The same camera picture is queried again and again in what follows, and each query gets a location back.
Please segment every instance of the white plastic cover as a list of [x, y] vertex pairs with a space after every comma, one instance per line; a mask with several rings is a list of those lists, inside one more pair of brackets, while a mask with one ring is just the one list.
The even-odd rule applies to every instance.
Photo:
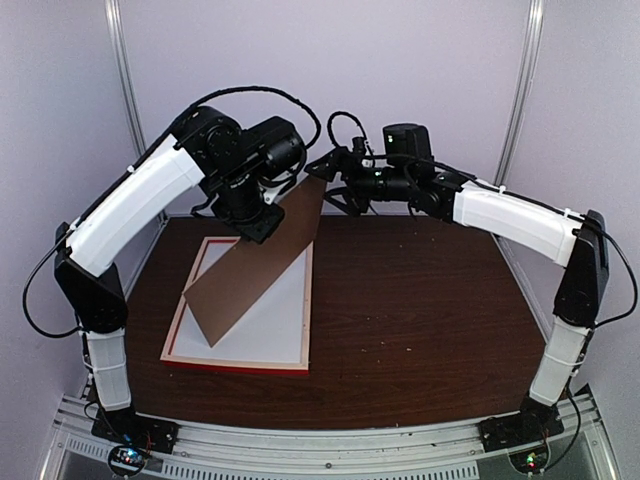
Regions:
[[131, 404], [124, 351], [124, 328], [112, 333], [87, 333], [87, 346], [100, 404], [119, 410]]
[[572, 327], [556, 317], [551, 338], [544, 350], [529, 396], [544, 404], [554, 405], [564, 390], [584, 346], [588, 328]]
[[579, 222], [471, 182], [462, 187], [454, 199], [454, 222], [521, 243], [554, 263], [567, 266], [576, 240], [572, 230], [582, 226]]
[[98, 277], [122, 248], [173, 199], [204, 178], [172, 135], [78, 226], [67, 240], [71, 259]]

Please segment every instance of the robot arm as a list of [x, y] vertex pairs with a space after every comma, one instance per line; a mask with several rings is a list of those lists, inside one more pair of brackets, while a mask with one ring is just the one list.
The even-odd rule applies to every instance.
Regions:
[[[385, 155], [366, 155], [365, 139], [356, 137], [351, 151], [336, 147], [307, 165], [310, 175], [328, 182], [341, 174], [344, 186], [328, 191], [326, 201], [352, 216], [367, 212], [371, 201], [406, 202], [410, 212], [421, 211], [513, 240], [565, 268], [555, 298], [551, 338], [521, 414], [511, 425], [520, 432], [518, 438], [485, 442], [485, 448], [506, 448], [510, 442], [515, 445], [539, 439], [541, 428], [554, 422], [555, 405], [581, 364], [595, 327], [608, 279], [606, 246], [598, 234], [604, 232], [604, 219], [594, 211], [582, 216], [553, 209], [435, 162], [423, 126], [391, 125], [383, 129], [383, 135]], [[376, 168], [370, 163], [375, 159], [387, 159], [389, 166]], [[535, 421], [527, 427], [523, 415], [533, 416]], [[510, 428], [504, 419], [500, 422], [498, 426], [490, 421], [485, 424], [485, 439]]]
[[219, 219], [262, 243], [284, 218], [273, 200], [295, 184], [306, 162], [306, 146], [288, 121], [272, 117], [243, 130], [211, 107], [192, 109], [157, 143], [72, 225], [59, 227], [54, 267], [84, 332], [107, 433], [133, 444], [147, 433], [154, 440], [157, 435], [154, 426], [141, 424], [131, 401], [124, 348], [128, 312], [116, 255], [196, 186]]

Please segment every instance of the brown tabletop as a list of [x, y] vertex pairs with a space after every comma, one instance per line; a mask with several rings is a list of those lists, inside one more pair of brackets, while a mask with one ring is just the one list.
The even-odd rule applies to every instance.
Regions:
[[212, 220], [172, 219], [130, 297], [142, 413], [224, 425], [344, 429], [516, 410], [544, 341], [486, 233], [420, 217], [322, 217], [308, 376], [169, 367], [160, 353]]

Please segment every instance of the black cable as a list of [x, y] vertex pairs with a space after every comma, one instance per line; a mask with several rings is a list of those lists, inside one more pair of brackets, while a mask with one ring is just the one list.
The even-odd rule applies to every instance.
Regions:
[[33, 282], [33, 279], [38, 274], [42, 266], [45, 263], [47, 263], [47, 260], [49, 260], [49, 258], [51, 258], [51, 256], [53, 256], [53, 254], [56, 253], [58, 248], [60, 248], [60, 246], [67, 240], [67, 238], [69, 238], [69, 235], [71, 235], [72, 232], [73, 232], [72, 230], [67, 230], [67, 232], [62, 236], [62, 238], [60, 238], [60, 240], [58, 240], [56, 244], [51, 248], [51, 250], [49, 250], [45, 254], [45, 256], [42, 257], [42, 259], [38, 262], [38, 264], [29, 274], [29, 277], [27, 278], [27, 281], [24, 284], [24, 288], [22, 289], [22, 311], [24, 312], [24, 317], [27, 319], [27, 322], [29, 323], [31, 328], [33, 328], [36, 332], [38, 332], [43, 337], [54, 338], [54, 339], [66, 338], [82, 330], [82, 327], [80, 327], [79, 325], [72, 328], [68, 332], [64, 332], [64, 333], [49, 333], [45, 330], [42, 330], [40, 327], [38, 327], [38, 325], [36, 325], [36, 323], [33, 321], [33, 318], [31, 318], [31, 314], [29, 313], [29, 305], [28, 305], [29, 288], [31, 287], [31, 283]]
[[92, 421], [94, 421], [94, 422], [98, 420], [98, 417], [96, 416], [96, 418], [93, 418], [91, 415], [89, 415], [89, 412], [87, 412], [87, 409], [88, 409], [91, 405], [95, 405], [95, 404], [97, 404], [97, 403], [98, 403], [98, 402], [94, 400], [93, 402], [85, 403], [84, 407], [82, 407], [82, 410], [84, 411], [84, 415], [85, 415], [85, 417], [87, 417], [89, 420], [92, 420]]
[[[588, 228], [593, 228], [590, 224], [585, 223], [585, 225]], [[638, 282], [636, 280], [636, 276], [633, 273], [633, 269], [631, 268], [631, 264], [629, 263], [629, 259], [627, 258], [627, 256], [624, 254], [624, 252], [622, 251], [622, 248], [620, 248], [620, 245], [618, 245], [618, 242], [616, 242], [613, 237], [611, 235], [609, 235], [607, 232], [602, 231], [601, 229], [594, 229], [596, 231], [597, 234], [602, 235], [604, 238], [606, 238], [609, 243], [611, 245], [613, 245], [613, 248], [615, 248], [616, 252], [618, 252], [618, 255], [620, 256], [620, 260], [622, 260], [622, 263], [624, 264], [625, 269], [627, 270], [627, 273], [629, 274], [629, 279], [631, 280], [631, 285], [633, 288], [633, 302], [631, 303], [631, 307], [629, 307], [629, 309], [624, 312], [621, 313], [619, 315], [615, 315], [611, 318], [608, 318], [606, 320], [603, 320], [602, 322], [599, 322], [598, 324], [596, 324], [595, 328], [598, 329], [604, 325], [607, 325], [609, 323], [613, 323], [613, 322], [617, 322], [618, 320], [622, 320], [623, 318], [627, 318], [628, 316], [630, 316], [636, 309], [637, 305], [638, 305]]]
[[[171, 134], [171, 131], [182, 121], [186, 120], [192, 113], [196, 111], [196, 109], [202, 105], [203, 103], [209, 102], [214, 98], [222, 97], [225, 95], [231, 95], [234, 93], [245, 93], [245, 92], [262, 92], [262, 93], [273, 93], [274, 95], [278, 95], [280, 97], [285, 98], [290, 101], [294, 105], [302, 108], [307, 115], [311, 118], [315, 126], [315, 133], [311, 140], [305, 144], [305, 148], [309, 150], [320, 138], [320, 134], [322, 133], [322, 123], [320, 119], [315, 114], [315, 112], [301, 100], [295, 98], [293, 95], [285, 92], [284, 90], [280, 90], [274, 87], [266, 87], [261, 85], [248, 85], [242, 87], [231, 87], [224, 88], [221, 90], [216, 90], [215, 92], [209, 93], [204, 97], [199, 98], [191, 105], [189, 105], [185, 110], [183, 110], [170, 124], [169, 126], [160, 134], [158, 138], [156, 138], [151, 145], [144, 151], [144, 153], [138, 158], [138, 160], [133, 164], [133, 169], [136, 170], [140, 165], [142, 165], [157, 149], [160, 147], [162, 142], [164, 142], [167, 137]], [[304, 162], [299, 162], [299, 165], [296, 167], [296, 172], [300, 173], [304, 168]], [[100, 195], [84, 213], [80, 216], [80, 220], [78, 223], [82, 223], [86, 218], [93, 212], [98, 206], [102, 203], [102, 201], [113, 192], [122, 182], [124, 182], [130, 173], [123, 174], [113, 185], [111, 185], [102, 195]], [[285, 178], [281, 180], [282, 184], [290, 181], [290, 178]]]
[[555, 461], [551, 465], [547, 465], [547, 466], [544, 467], [544, 469], [543, 469], [544, 473], [547, 473], [549, 470], [554, 468], [556, 465], [558, 465], [558, 463], [560, 463], [562, 461], [562, 459], [564, 457], [567, 456], [567, 454], [571, 450], [571, 447], [573, 447], [573, 445], [576, 443], [576, 440], [578, 440], [578, 435], [580, 435], [580, 428], [582, 427], [582, 415], [580, 414], [580, 409], [578, 408], [578, 405], [576, 404], [576, 401], [573, 399], [573, 395], [571, 394], [571, 390], [569, 389], [569, 383], [567, 383], [567, 388], [566, 388], [567, 397], [569, 398], [569, 401], [571, 402], [571, 405], [573, 405], [573, 408], [576, 411], [576, 416], [578, 417], [578, 425], [576, 426], [576, 431], [573, 434], [573, 437], [571, 438], [571, 441], [569, 442], [569, 445], [567, 445], [567, 448], [564, 449], [564, 452], [562, 452], [562, 454], [560, 454], [560, 456], [558, 458], [556, 458]]
[[[369, 159], [369, 160], [386, 160], [388, 158], [398, 158], [398, 159], [406, 159], [406, 160], [413, 160], [413, 164], [415, 163], [427, 163], [429, 165], [433, 165], [434, 167], [438, 167], [441, 170], [445, 170], [447, 172], [451, 172], [451, 173], [455, 173], [456, 175], [460, 175], [462, 178], [466, 179], [467, 181], [473, 183], [474, 185], [483, 188], [485, 190], [488, 190], [490, 192], [494, 192], [494, 193], [500, 193], [500, 188], [494, 186], [494, 185], [489, 185], [486, 183], [483, 183], [481, 181], [479, 181], [474, 175], [464, 172], [462, 170], [458, 170], [455, 167], [452, 167], [451, 165], [447, 165], [446, 163], [442, 163], [442, 162], [437, 162], [435, 160], [432, 159], [428, 159], [428, 158], [420, 158], [420, 157], [416, 157], [415, 155], [409, 155], [409, 154], [405, 154], [405, 153], [392, 153], [389, 155], [363, 155], [361, 156], [362, 159]], [[411, 163], [409, 164], [405, 164], [404, 167], [404, 172], [405, 172], [405, 176], [407, 177], [407, 181], [412, 185], [412, 187], [415, 185], [414, 188], [417, 187], [417, 184], [415, 182], [415, 180], [411, 177], [408, 168], [411, 166]], [[519, 200], [523, 200], [525, 202], [529, 202], [532, 203], [534, 205], [537, 205], [539, 207], [542, 207], [546, 210], [549, 210], [553, 213], [557, 213], [559, 215], [565, 215], [565, 212], [563, 210], [560, 210], [559, 208], [553, 207], [551, 205], [548, 205], [544, 202], [541, 202], [539, 200], [536, 200], [534, 198], [530, 198], [527, 197], [525, 195], [520, 195], [519, 193], [514, 193], [514, 192], [510, 192], [508, 190], [504, 190], [501, 192], [502, 195], [506, 195], [509, 197], [514, 197], [517, 198]], [[578, 217], [575, 215], [567, 215], [567, 218], [570, 218], [571, 220], [575, 220], [576, 222], [584, 222], [584, 218], [582, 217]]]
[[356, 126], [360, 129], [362, 136], [364, 137], [364, 144], [365, 144], [365, 147], [367, 148], [367, 152], [369, 153], [369, 155], [373, 155], [373, 150], [369, 145], [369, 137], [367, 137], [367, 132], [364, 130], [364, 127], [362, 126], [362, 122], [360, 121], [360, 119], [356, 117], [353, 113], [345, 112], [342, 110], [333, 112], [331, 115], [329, 115], [329, 119], [327, 120], [327, 133], [329, 134], [329, 140], [331, 140], [331, 144], [336, 148], [342, 146], [338, 143], [333, 133], [333, 121], [338, 117], [346, 117], [352, 120], [356, 124]]

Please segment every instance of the gray wall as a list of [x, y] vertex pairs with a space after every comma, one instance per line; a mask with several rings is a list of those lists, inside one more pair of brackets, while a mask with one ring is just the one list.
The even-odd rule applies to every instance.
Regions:
[[[326, 121], [358, 115], [378, 153], [381, 127], [418, 122], [439, 160], [491, 179], [520, 66], [528, 2], [325, 0], [122, 5], [133, 83], [148, 139], [184, 107], [218, 88], [266, 84], [307, 102]], [[311, 123], [284, 101], [245, 94], [216, 101], [244, 126], [280, 114], [306, 138]], [[337, 121], [339, 140], [356, 132]], [[311, 159], [330, 148], [328, 137]], [[187, 214], [203, 196], [176, 200]], [[401, 213], [406, 206], [395, 205]], [[390, 204], [382, 211], [394, 210]]]
[[[533, 89], [508, 186], [559, 207], [599, 210], [640, 274], [640, 3], [549, 2]], [[548, 329], [559, 268], [513, 247]], [[600, 319], [631, 302], [609, 248], [611, 279]], [[638, 478], [640, 315], [597, 332], [582, 369], [624, 478]]]
[[[85, 379], [77, 336], [39, 337], [20, 308], [23, 283], [71, 221], [135, 160], [104, 2], [0, 3], [0, 465], [33, 478], [64, 392]], [[119, 257], [127, 282], [155, 234]], [[46, 265], [31, 310], [53, 332], [74, 325]]]

